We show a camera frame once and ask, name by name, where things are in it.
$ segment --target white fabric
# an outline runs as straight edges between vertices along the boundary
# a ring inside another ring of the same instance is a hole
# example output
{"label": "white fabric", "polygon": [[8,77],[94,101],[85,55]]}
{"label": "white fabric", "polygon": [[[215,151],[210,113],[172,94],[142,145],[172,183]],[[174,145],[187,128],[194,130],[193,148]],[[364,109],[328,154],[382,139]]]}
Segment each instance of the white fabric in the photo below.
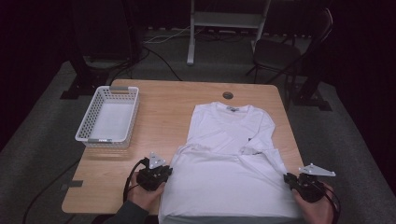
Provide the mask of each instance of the white fabric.
{"label": "white fabric", "polygon": [[171,161],[162,196],[166,217],[301,217],[283,181],[275,124],[252,105],[197,105],[187,144]]}

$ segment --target chair backrest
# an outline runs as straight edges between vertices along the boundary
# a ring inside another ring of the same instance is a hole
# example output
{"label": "chair backrest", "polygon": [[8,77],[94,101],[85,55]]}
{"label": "chair backrest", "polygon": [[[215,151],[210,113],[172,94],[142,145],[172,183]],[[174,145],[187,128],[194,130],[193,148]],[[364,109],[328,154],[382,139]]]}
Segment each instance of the chair backrest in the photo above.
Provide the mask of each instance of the chair backrest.
{"label": "chair backrest", "polygon": [[324,8],[315,13],[312,17],[312,22],[309,25],[309,34],[312,40],[309,44],[306,53],[314,50],[320,43],[322,43],[329,33],[332,31],[332,14],[330,10]]}

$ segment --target chair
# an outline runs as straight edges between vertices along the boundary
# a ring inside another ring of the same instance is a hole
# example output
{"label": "chair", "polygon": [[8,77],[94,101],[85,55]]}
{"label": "chair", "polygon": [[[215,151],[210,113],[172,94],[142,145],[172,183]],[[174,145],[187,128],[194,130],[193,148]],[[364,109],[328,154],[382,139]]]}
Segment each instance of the chair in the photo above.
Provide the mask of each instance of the chair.
{"label": "chair", "polygon": [[311,53],[320,43],[322,43],[332,29],[332,14],[330,10],[325,8],[314,13],[308,32],[311,35],[311,42],[306,52],[301,53],[300,50],[293,45],[283,42],[275,42],[266,39],[257,41],[253,53],[254,67],[247,72],[250,74],[256,70],[254,83],[256,83],[257,72],[259,69],[266,69],[276,72],[266,84],[271,83],[282,74],[286,75],[285,79],[285,108],[289,109],[291,100],[291,90],[295,85],[295,78],[302,68],[302,60]]}

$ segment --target table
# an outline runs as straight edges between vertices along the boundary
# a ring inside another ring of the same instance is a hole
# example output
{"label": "table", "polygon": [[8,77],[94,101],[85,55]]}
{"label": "table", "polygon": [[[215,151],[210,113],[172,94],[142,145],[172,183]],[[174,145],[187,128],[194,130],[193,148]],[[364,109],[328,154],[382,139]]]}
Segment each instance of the table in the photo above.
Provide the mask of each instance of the table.
{"label": "table", "polygon": [[[118,79],[113,86],[139,88],[140,104],[128,148],[89,148],[81,157],[64,198],[66,213],[114,214],[122,205],[125,180],[134,165],[150,151],[172,160],[186,143],[195,105],[222,102],[254,105],[268,112],[276,129],[273,143],[289,172],[303,166],[278,89],[271,85]],[[229,91],[233,99],[223,98]],[[150,213],[158,213],[158,203]]]}
{"label": "table", "polygon": [[190,44],[187,56],[187,65],[194,64],[195,52],[195,26],[218,26],[218,27],[235,27],[235,28],[253,28],[257,29],[256,39],[252,42],[252,47],[262,38],[262,29],[267,18],[268,8],[271,0],[264,1],[262,14],[243,14],[243,13],[220,13],[195,11],[195,0],[191,0],[190,15]]}

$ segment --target white plastic basket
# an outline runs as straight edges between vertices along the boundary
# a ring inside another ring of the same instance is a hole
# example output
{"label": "white plastic basket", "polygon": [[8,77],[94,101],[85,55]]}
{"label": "white plastic basket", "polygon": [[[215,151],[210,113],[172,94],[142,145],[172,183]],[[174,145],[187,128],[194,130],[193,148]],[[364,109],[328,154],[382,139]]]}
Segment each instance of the white plastic basket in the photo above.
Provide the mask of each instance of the white plastic basket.
{"label": "white plastic basket", "polygon": [[76,140],[87,147],[128,147],[138,106],[137,87],[98,87]]}

